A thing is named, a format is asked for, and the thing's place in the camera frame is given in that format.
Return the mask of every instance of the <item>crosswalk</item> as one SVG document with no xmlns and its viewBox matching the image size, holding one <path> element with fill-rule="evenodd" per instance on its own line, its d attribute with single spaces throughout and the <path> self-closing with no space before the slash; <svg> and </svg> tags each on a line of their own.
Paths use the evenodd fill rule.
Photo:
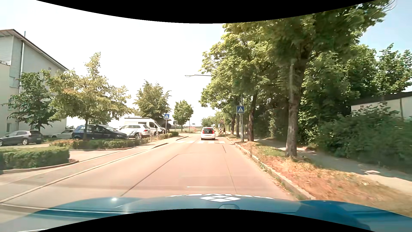
<svg viewBox="0 0 412 232">
<path fill-rule="evenodd" d="M 196 141 L 195 140 L 179 140 L 179 141 L 176 141 L 175 143 L 194 143 L 194 142 L 196 142 Z M 196 143 L 223 144 L 225 142 L 224 141 L 217 141 L 217 140 L 209 140 L 209 141 L 200 140 L 200 141 L 197 141 Z"/>
</svg>

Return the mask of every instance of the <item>street lamp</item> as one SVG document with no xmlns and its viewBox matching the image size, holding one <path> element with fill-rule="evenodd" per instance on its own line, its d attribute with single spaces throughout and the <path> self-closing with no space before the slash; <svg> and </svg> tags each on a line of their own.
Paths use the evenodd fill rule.
<svg viewBox="0 0 412 232">
<path fill-rule="evenodd" d="M 199 74 L 185 75 L 185 77 L 191 77 L 191 76 L 212 76 L 212 75 L 199 75 Z"/>
</svg>

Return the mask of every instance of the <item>road sign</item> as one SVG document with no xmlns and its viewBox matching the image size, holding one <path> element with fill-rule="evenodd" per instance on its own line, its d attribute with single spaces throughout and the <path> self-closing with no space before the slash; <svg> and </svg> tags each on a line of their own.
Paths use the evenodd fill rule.
<svg viewBox="0 0 412 232">
<path fill-rule="evenodd" d="M 244 114 L 245 113 L 245 106 L 236 106 L 236 113 Z"/>
</svg>

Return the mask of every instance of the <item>car wheel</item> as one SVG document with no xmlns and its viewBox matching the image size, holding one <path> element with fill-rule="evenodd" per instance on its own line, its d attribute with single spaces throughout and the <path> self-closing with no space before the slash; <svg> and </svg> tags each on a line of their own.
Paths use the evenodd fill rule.
<svg viewBox="0 0 412 232">
<path fill-rule="evenodd" d="M 137 139 L 137 140 L 140 140 L 140 139 L 142 139 L 142 135 L 141 135 L 139 132 L 137 132 L 137 133 L 134 135 L 134 138 Z"/>
</svg>

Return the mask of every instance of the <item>building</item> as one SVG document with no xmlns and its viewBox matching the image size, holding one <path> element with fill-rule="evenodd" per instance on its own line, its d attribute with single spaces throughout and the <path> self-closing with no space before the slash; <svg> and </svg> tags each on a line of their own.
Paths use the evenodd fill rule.
<svg viewBox="0 0 412 232">
<path fill-rule="evenodd" d="M 380 102 L 390 107 L 390 111 L 396 110 L 398 116 L 409 118 L 412 116 L 412 92 L 400 92 L 396 94 L 387 94 L 380 97 L 368 97 L 358 99 L 351 105 L 351 110 L 360 110 L 367 106 L 378 106 Z"/>
<path fill-rule="evenodd" d="M 10 100 L 11 95 L 20 93 L 20 73 L 39 72 L 42 69 L 50 70 L 52 75 L 67 70 L 16 30 L 0 30 L 0 101 L 4 101 L 0 104 Z M 0 106 L 0 136 L 15 130 L 30 130 L 25 123 L 7 119 L 12 112 L 7 105 Z M 66 127 L 66 119 L 44 127 L 41 129 L 43 135 L 60 133 Z"/>
</svg>

